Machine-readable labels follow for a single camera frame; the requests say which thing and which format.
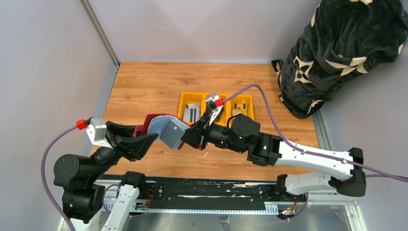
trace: yellow bin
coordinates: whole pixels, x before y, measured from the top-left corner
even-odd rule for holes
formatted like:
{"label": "yellow bin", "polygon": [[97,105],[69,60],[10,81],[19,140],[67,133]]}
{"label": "yellow bin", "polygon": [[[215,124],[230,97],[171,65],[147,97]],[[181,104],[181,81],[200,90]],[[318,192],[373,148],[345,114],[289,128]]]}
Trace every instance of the yellow bin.
{"label": "yellow bin", "polygon": [[[180,105],[178,108],[178,113],[177,116],[180,119],[183,119],[183,115],[184,115],[184,106],[186,104],[190,104],[190,103],[199,103],[200,104],[200,116],[203,116],[204,112],[205,112],[205,99],[207,98],[207,96],[209,96],[211,93],[209,92],[187,92],[187,91],[183,91],[181,93],[181,99],[180,99]],[[225,93],[217,93],[221,98],[226,99],[229,96],[231,96],[232,94],[225,94]],[[255,119],[254,116],[254,103],[252,100],[252,95],[238,95],[237,97],[235,97],[234,99],[228,101],[225,103],[224,105],[224,112],[221,115],[221,118],[218,122],[216,122],[216,124],[218,125],[222,125],[222,126],[226,126],[227,125],[227,121],[228,118],[231,117],[232,115],[232,106],[235,103],[243,103],[247,105],[247,116],[250,117],[251,119]]]}

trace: gray floor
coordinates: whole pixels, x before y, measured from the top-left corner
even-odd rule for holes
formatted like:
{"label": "gray floor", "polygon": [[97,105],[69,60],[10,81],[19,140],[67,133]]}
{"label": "gray floor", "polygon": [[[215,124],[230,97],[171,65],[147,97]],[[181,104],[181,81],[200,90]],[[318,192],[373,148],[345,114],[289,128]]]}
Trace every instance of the gray floor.
{"label": "gray floor", "polygon": [[268,215],[147,214],[128,219],[124,231],[351,231],[344,206],[313,205],[290,223]]}

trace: white wall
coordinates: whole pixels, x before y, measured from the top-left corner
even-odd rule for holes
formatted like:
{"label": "white wall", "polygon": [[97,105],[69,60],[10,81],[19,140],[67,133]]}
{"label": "white wall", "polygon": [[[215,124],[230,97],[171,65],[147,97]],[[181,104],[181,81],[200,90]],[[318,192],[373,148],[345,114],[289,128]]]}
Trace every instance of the white wall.
{"label": "white wall", "polygon": [[[407,64],[408,41],[395,63],[346,84],[321,111],[333,149],[360,147],[365,165],[408,177]],[[368,230],[407,230],[407,192],[407,183],[367,179],[359,202]]]}
{"label": "white wall", "polygon": [[[79,1],[0,1],[1,230],[56,230],[60,216],[40,179],[42,152],[76,120],[101,116],[115,73]],[[51,150],[55,160],[89,154],[84,132]]]}
{"label": "white wall", "polygon": [[121,61],[285,59],[320,0],[90,0]]}

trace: table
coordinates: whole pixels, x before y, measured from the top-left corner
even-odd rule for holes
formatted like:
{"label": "table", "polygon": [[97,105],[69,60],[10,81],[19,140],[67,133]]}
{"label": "table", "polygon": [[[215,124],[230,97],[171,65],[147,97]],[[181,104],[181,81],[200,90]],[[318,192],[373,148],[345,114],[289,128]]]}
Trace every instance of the table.
{"label": "table", "polygon": [[[147,114],[177,115],[182,91],[232,94],[257,83],[266,92],[283,134],[299,144],[319,147],[312,118],[294,117],[278,99],[277,79],[268,64],[122,62],[103,118],[123,125],[139,125]],[[261,124],[261,132],[277,135],[258,89],[249,89],[245,94],[253,96],[255,121]],[[219,149],[212,144],[205,151],[188,145],[170,150],[157,141],[140,161],[131,163],[122,158],[106,173],[136,171],[148,176],[276,180],[281,174],[310,172],[291,166],[261,167],[246,157],[246,153]]]}

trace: black fleece blanket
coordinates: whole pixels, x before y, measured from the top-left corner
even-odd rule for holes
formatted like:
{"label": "black fleece blanket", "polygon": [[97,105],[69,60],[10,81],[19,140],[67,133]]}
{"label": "black fleece blanket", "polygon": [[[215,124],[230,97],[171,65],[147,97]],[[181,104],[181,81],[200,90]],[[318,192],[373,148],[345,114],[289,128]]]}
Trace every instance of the black fleece blanket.
{"label": "black fleece blanket", "polygon": [[306,118],[348,81],[394,62],[408,35],[400,0],[322,0],[287,59],[274,60],[280,100]]}

